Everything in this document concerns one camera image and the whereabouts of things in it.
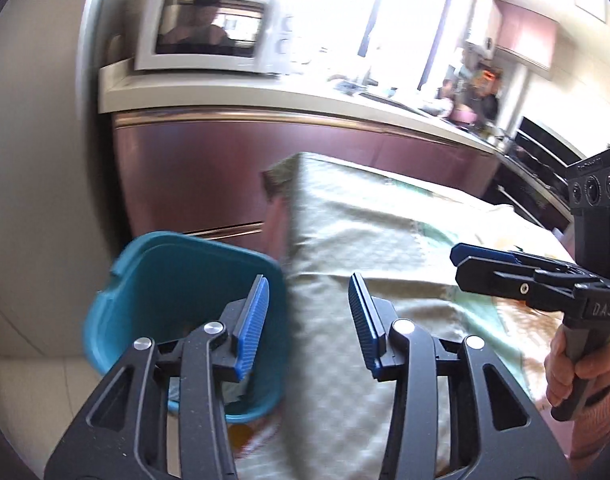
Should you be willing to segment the person's right hand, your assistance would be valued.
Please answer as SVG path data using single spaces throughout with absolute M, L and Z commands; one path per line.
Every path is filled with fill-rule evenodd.
M 593 382 L 589 396 L 610 387 L 610 336 L 598 350 L 573 363 L 566 355 L 566 328 L 560 325 L 550 343 L 550 352 L 545 359 L 547 390 L 546 398 L 552 406 L 560 405 L 570 396 L 575 378 Z

